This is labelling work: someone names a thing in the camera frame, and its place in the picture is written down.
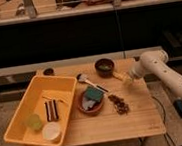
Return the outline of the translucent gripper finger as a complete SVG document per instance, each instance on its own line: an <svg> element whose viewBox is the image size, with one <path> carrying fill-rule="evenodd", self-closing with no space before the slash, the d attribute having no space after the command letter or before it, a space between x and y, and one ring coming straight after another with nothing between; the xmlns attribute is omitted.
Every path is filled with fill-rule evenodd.
<svg viewBox="0 0 182 146"><path fill-rule="evenodd" d="M127 74L120 74L118 72L114 72L113 77L119 79L126 85L130 85L133 82L133 79L131 79L130 76L128 76Z"/></svg>

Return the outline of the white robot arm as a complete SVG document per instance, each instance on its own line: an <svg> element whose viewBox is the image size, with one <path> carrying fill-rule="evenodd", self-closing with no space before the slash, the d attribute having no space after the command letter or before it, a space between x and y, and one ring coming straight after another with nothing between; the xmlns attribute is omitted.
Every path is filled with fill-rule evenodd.
<svg viewBox="0 0 182 146"><path fill-rule="evenodd" d="M147 73L153 73L182 99L182 75L166 65L167 61L168 54L164 50L145 51L126 74L114 72L113 77L130 84L134 80L143 78Z"/></svg>

